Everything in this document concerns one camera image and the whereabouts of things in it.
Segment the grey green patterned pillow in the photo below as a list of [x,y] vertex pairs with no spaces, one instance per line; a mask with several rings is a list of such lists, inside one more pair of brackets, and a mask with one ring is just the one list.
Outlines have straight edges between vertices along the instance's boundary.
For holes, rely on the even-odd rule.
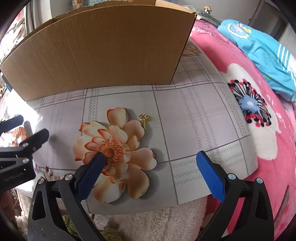
[[211,13],[208,14],[204,12],[204,7],[202,9],[199,9],[195,6],[189,6],[189,5],[183,5],[183,7],[194,11],[197,14],[198,20],[207,21],[208,23],[212,24],[216,28],[219,27],[223,21],[222,19],[213,16]]

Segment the pink floral fleece blanket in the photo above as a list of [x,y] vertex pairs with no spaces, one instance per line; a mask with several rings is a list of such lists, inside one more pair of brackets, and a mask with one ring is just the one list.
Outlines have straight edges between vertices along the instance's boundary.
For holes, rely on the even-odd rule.
[[252,61],[213,25],[197,20],[191,39],[225,79],[241,108],[254,142],[279,237],[295,216],[295,111],[269,87]]

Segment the floral plaid bed sheet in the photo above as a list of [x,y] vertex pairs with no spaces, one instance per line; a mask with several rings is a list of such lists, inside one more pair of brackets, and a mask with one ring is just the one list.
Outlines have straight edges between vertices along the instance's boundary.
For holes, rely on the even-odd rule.
[[[258,167],[241,109],[226,82],[194,43],[170,85],[75,90],[28,101],[34,132],[48,142],[34,155],[47,177],[63,177],[107,144],[111,160],[83,206],[89,213],[158,210],[207,196],[196,165],[203,150],[243,179]],[[147,114],[146,129],[138,116]]]

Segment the small gold earring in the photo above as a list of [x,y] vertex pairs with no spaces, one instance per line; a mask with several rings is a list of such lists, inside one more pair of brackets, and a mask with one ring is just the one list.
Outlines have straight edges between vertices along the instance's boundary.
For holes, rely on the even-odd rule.
[[146,129],[146,123],[150,120],[150,116],[147,114],[140,114],[138,116],[140,122],[142,123],[142,127]]

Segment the brown cardboard box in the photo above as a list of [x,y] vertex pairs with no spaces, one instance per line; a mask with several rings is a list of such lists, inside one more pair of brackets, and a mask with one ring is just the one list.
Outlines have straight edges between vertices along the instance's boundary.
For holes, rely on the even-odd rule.
[[57,16],[1,63],[25,100],[92,87],[169,84],[196,20],[167,1],[105,1]]

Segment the green knit sleeve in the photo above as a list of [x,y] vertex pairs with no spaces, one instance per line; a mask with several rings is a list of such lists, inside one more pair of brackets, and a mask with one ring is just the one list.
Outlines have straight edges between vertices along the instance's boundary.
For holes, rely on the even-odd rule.
[[[81,238],[80,233],[77,231],[76,226],[74,225],[73,221],[71,220],[70,216],[68,214],[62,215],[63,221],[66,225],[67,231],[76,237]],[[113,228],[106,228],[104,230],[98,230],[94,223],[91,221],[88,222],[88,225],[90,227],[87,228],[87,230],[84,232],[84,235],[86,235],[87,231],[91,231],[91,234],[94,234],[96,237],[99,237],[103,240],[123,240],[122,236],[118,233],[117,230]]]

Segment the white fluffy rug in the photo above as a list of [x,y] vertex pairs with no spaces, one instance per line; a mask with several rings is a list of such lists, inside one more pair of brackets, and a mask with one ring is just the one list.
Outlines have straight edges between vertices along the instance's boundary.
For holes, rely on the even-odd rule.
[[112,228],[123,240],[194,240],[205,217],[207,198],[143,213],[99,215],[99,230]]

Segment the small mushroom figurine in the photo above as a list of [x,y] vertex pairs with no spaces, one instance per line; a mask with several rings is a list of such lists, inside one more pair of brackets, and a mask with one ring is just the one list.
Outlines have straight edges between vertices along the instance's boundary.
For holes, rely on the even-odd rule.
[[209,6],[204,6],[204,12],[210,14],[212,9]]

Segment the blue striped shirt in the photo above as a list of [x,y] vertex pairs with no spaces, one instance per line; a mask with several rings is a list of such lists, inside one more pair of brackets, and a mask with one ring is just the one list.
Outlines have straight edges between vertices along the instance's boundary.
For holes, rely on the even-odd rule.
[[295,102],[295,58],[272,36],[236,20],[224,20],[218,31],[256,66],[271,89]]

